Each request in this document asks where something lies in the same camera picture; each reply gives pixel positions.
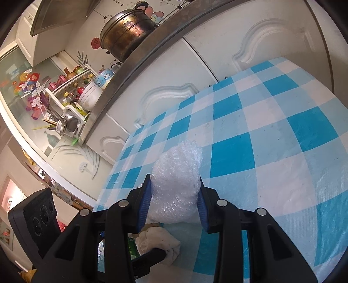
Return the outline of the white bubble wrap ball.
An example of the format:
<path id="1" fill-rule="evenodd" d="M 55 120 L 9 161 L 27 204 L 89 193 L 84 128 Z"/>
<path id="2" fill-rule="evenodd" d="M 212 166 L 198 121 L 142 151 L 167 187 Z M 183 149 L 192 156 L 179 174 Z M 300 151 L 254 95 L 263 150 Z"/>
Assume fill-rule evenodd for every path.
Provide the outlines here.
<path id="1" fill-rule="evenodd" d="M 202 148 L 186 140 L 162 153 L 151 172 L 152 199 L 147 217 L 154 222 L 191 222 L 201 188 Z"/>

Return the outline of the white kitchen cabinets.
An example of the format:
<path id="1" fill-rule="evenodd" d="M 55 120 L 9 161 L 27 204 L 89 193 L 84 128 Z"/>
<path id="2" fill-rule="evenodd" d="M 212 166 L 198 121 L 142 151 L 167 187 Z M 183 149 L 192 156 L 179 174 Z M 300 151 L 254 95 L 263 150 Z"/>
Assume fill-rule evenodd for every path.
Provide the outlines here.
<path id="1" fill-rule="evenodd" d="M 85 144 L 114 163 L 130 133 L 149 120 L 226 77 L 278 57 L 334 90 L 327 44 L 308 1 L 245 1 L 197 26 L 151 63 Z"/>

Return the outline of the crumpled white tissue wad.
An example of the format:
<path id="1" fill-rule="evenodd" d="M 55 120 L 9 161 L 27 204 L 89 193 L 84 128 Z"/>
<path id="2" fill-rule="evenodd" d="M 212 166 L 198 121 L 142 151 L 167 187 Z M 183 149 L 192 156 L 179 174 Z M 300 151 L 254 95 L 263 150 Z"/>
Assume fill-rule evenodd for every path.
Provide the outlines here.
<path id="1" fill-rule="evenodd" d="M 164 227 L 148 226 L 145 230 L 134 236 L 136 247 L 140 255 L 150 252 L 154 248 L 166 252 L 166 257 L 161 264 L 171 265 L 180 254 L 181 242 L 171 235 Z"/>

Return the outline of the green white snack packet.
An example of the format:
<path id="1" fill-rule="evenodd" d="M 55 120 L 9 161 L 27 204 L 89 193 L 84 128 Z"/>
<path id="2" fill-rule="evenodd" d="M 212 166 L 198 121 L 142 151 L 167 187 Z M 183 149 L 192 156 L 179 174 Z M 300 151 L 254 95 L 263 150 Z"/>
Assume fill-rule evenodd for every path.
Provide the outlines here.
<path id="1" fill-rule="evenodd" d="M 129 243 L 129 250 L 130 250 L 130 258 L 131 260 L 134 260 L 140 256 L 136 246 L 136 241 L 134 238 L 128 237 L 128 243 Z"/>

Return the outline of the clear plastic bag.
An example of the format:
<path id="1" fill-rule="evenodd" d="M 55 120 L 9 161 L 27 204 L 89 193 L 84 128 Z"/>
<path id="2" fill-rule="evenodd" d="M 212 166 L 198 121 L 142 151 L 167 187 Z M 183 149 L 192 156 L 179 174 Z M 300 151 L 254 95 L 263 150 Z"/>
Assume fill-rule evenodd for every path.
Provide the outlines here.
<path id="1" fill-rule="evenodd" d="M 97 268 L 99 272 L 105 273 L 104 269 L 104 240 L 102 240 L 98 245 L 98 254 L 97 254 Z"/>

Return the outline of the blue white checkered tablecloth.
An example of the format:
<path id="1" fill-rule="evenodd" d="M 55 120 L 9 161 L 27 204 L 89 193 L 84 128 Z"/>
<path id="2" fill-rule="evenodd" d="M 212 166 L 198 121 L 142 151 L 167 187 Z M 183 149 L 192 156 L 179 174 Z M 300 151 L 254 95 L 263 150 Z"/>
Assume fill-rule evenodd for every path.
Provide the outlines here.
<path id="1" fill-rule="evenodd" d="M 236 207 L 263 207 L 319 282 L 347 248 L 347 108 L 285 58 L 241 71 L 130 134 L 95 209 L 139 187 L 163 152 L 202 149 L 204 185 Z"/>

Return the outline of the steel countertop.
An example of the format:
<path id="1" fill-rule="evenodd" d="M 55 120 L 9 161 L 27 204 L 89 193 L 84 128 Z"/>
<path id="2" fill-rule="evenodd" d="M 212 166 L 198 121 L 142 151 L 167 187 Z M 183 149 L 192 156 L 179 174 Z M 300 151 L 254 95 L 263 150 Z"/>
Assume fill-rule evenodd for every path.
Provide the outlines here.
<path id="1" fill-rule="evenodd" d="M 159 56 L 205 21 L 245 1 L 193 1 L 159 25 L 122 63 L 96 102 L 80 134 L 79 145 L 88 141 L 101 119 L 128 86 Z"/>

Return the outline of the stacked white bowls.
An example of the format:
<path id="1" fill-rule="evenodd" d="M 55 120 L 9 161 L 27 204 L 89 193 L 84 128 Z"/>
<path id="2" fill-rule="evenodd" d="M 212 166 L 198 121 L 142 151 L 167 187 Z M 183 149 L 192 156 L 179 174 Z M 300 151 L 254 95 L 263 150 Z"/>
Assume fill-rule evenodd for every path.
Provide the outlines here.
<path id="1" fill-rule="evenodd" d="M 87 111 L 92 111 L 102 93 L 102 88 L 92 81 L 87 85 L 87 87 L 80 95 L 78 104 L 82 106 L 83 109 Z"/>

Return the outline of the blue cartoon mug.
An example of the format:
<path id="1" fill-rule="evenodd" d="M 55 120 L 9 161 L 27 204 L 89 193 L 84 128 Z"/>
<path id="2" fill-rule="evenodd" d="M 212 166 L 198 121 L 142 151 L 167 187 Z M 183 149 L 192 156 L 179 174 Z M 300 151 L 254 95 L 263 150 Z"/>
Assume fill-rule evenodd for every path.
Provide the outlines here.
<path id="1" fill-rule="evenodd" d="M 105 89 L 106 86 L 109 84 L 110 80 L 113 78 L 113 76 L 114 72 L 111 69 L 105 69 L 95 79 L 95 83 L 102 89 Z"/>

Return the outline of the white dish rack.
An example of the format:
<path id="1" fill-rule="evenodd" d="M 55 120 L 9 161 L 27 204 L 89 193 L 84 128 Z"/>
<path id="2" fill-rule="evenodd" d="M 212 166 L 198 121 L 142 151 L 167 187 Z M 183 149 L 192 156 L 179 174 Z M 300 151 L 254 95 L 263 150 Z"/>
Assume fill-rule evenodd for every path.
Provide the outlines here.
<path id="1" fill-rule="evenodd" d="M 95 70 L 86 64 L 79 68 L 75 76 L 56 86 L 50 83 L 44 90 L 48 108 L 58 119 L 56 132 L 59 135 L 79 139 L 90 112 L 79 103 L 79 99 L 87 84 L 96 77 Z"/>

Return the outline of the large bronze cooking pot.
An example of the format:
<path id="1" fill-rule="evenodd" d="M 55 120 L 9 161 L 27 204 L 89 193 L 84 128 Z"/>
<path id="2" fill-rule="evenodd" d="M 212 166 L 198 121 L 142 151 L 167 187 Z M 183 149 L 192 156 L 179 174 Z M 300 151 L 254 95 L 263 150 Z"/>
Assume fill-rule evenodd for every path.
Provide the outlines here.
<path id="1" fill-rule="evenodd" d="M 100 47 L 124 62 L 157 27 L 145 13 L 148 7 L 147 2 L 140 1 L 134 8 L 111 17 L 101 30 Z"/>

